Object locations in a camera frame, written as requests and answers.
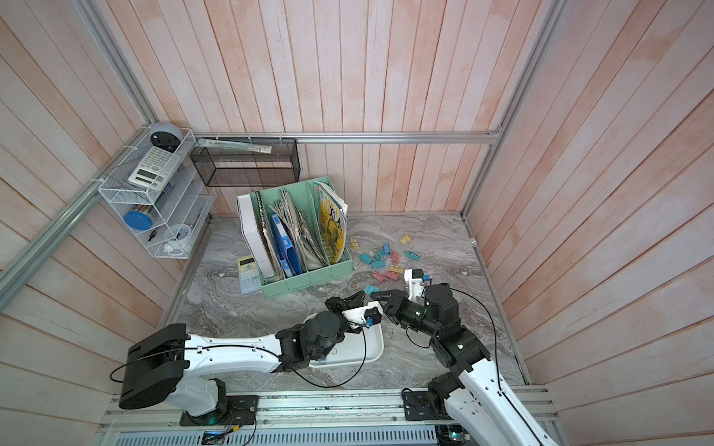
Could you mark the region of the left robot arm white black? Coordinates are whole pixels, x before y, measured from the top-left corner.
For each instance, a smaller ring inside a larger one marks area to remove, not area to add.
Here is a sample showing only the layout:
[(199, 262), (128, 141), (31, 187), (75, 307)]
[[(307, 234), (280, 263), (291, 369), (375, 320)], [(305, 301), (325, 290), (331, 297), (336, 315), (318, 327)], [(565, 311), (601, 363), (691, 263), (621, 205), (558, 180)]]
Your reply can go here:
[(365, 336), (382, 319), (379, 304), (367, 302), (363, 292), (330, 297), (325, 306), (303, 323), (253, 338), (199, 336), (183, 323), (167, 325), (128, 349), (119, 368), (119, 406), (139, 410), (167, 403), (192, 418), (223, 416), (228, 397), (218, 374), (295, 374), (326, 360), (349, 336)]

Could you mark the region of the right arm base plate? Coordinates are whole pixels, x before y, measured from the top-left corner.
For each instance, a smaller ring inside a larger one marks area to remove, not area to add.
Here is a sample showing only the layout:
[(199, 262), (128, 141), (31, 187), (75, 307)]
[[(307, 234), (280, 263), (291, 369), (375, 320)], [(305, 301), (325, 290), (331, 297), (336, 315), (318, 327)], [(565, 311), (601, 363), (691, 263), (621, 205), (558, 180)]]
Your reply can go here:
[(407, 421), (437, 421), (446, 420), (447, 416), (440, 416), (431, 405), (429, 392), (414, 391), (403, 388), (401, 391), (403, 411)]

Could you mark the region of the white plastic storage tray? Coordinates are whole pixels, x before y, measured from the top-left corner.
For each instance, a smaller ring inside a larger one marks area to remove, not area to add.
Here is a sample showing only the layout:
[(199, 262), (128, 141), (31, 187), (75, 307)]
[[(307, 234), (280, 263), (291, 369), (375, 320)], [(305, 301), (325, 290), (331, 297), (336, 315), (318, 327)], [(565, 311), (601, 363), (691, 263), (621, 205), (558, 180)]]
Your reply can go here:
[(375, 362), (384, 351), (384, 340), (381, 325), (375, 325), (364, 329), (360, 334), (353, 334), (348, 331), (344, 333), (344, 339), (336, 343), (325, 357), (319, 360), (311, 360), (310, 368), (325, 369), (348, 365), (360, 365)]

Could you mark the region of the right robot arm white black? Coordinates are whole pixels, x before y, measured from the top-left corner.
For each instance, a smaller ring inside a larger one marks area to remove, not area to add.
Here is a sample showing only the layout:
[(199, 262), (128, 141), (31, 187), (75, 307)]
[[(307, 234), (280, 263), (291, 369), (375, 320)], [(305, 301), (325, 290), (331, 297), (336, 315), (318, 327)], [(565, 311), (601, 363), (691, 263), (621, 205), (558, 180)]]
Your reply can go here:
[(451, 418), (480, 445), (556, 444), (500, 375), (498, 353), (461, 323), (455, 291), (449, 284), (429, 285), (422, 304), (404, 291), (372, 295), (392, 323), (427, 334), (448, 369), (429, 382), (433, 414)]

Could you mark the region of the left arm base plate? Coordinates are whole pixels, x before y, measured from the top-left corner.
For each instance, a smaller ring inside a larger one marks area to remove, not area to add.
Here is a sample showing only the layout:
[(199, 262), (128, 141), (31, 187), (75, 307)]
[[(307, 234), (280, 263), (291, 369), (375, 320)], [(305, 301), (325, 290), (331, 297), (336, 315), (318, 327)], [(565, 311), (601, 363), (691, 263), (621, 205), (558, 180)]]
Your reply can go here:
[(181, 427), (227, 427), (254, 425), (258, 409), (258, 395), (228, 396), (216, 410), (203, 416), (190, 416), (184, 412)]

